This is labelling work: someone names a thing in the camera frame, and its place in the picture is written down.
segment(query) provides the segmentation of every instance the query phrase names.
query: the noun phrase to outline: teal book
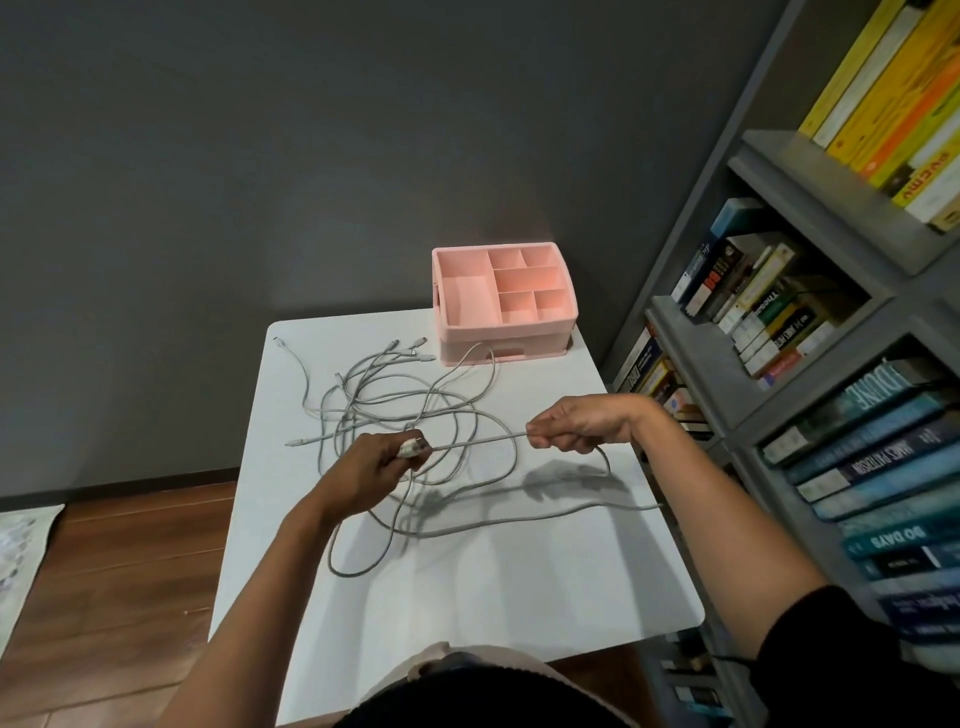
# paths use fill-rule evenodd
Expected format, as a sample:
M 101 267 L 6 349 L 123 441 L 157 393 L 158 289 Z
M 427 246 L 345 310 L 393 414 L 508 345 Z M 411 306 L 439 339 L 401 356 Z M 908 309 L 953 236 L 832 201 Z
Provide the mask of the teal book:
M 871 581 L 923 571 L 954 569 L 960 567 L 960 539 L 929 546 L 897 548 L 858 561 L 856 565 Z
M 814 475 L 829 470 L 851 455 L 883 442 L 908 427 L 919 425 L 942 414 L 958 401 L 960 401 L 960 395 L 954 389 L 921 392 L 898 407 L 861 425 L 853 432 L 848 432 L 814 450 L 799 463 L 783 471 L 783 475 L 792 485 L 806 482 Z
M 955 538 L 960 538 L 960 507 L 852 536 L 844 539 L 843 548 L 855 560 L 906 546 L 923 546 Z
M 919 493 L 858 516 L 843 519 L 837 523 L 837 526 L 844 538 L 849 539 L 871 531 L 900 527 L 908 522 L 915 522 L 951 508 L 960 508 L 960 478 L 932 491 Z
M 882 361 L 842 392 L 804 413 L 764 445 L 761 453 L 771 465 L 793 460 L 881 406 L 945 376 L 941 367 L 923 358 Z
M 875 505 L 930 488 L 957 473 L 960 473 L 960 443 L 948 445 L 825 497 L 813 504 L 813 510 L 822 521 L 838 521 Z

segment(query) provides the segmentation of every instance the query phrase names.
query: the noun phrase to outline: pink organizer box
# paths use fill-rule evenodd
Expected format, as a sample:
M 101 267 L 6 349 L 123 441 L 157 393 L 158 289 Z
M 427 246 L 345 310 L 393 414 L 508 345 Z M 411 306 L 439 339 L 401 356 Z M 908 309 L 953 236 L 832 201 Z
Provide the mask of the pink organizer box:
M 433 312 L 440 359 L 452 367 L 480 341 L 501 361 L 563 355 L 577 300 L 555 243 L 435 248 Z M 477 347 L 467 363 L 488 358 Z

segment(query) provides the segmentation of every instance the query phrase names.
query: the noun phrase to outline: hand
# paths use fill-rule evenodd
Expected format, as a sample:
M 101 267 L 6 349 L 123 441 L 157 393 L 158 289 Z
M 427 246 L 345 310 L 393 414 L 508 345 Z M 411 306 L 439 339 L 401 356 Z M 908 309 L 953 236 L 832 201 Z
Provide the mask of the hand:
M 642 400 L 639 395 L 619 394 L 563 397 L 527 423 L 527 439 L 534 448 L 583 455 L 604 443 L 629 443 Z
M 418 437 L 423 437 L 418 429 L 383 435 L 364 432 L 324 474 L 309 497 L 320 504 L 331 524 L 369 511 L 393 491 L 408 470 L 419 470 L 430 457 L 429 449 L 417 457 L 396 457 L 403 443 Z

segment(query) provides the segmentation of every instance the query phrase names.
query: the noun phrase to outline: baseboard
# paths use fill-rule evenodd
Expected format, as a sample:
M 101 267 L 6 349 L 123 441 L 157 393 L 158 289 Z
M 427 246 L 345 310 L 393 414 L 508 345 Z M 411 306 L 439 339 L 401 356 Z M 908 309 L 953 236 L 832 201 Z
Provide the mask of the baseboard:
M 213 485 L 236 480 L 239 468 L 221 468 L 215 471 L 198 471 L 180 475 L 162 475 L 142 480 L 124 480 L 119 483 L 87 485 L 83 488 L 70 488 L 43 493 L 27 493 L 22 496 L 0 497 L 0 513 L 19 511 L 23 508 L 39 508 L 44 505 L 75 503 L 79 500 L 95 500 L 105 497 L 140 496 L 157 491 L 172 491 L 177 488 L 193 488 L 198 485 Z

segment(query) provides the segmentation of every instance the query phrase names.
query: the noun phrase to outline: wooden floor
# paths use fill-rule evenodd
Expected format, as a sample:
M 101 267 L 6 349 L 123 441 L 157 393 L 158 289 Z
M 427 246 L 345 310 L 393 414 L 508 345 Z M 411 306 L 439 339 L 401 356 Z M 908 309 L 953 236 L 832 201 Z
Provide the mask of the wooden floor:
M 204 648 L 234 487 L 66 507 L 0 659 L 0 728 L 154 724 Z M 554 667 L 656 725 L 629 645 Z

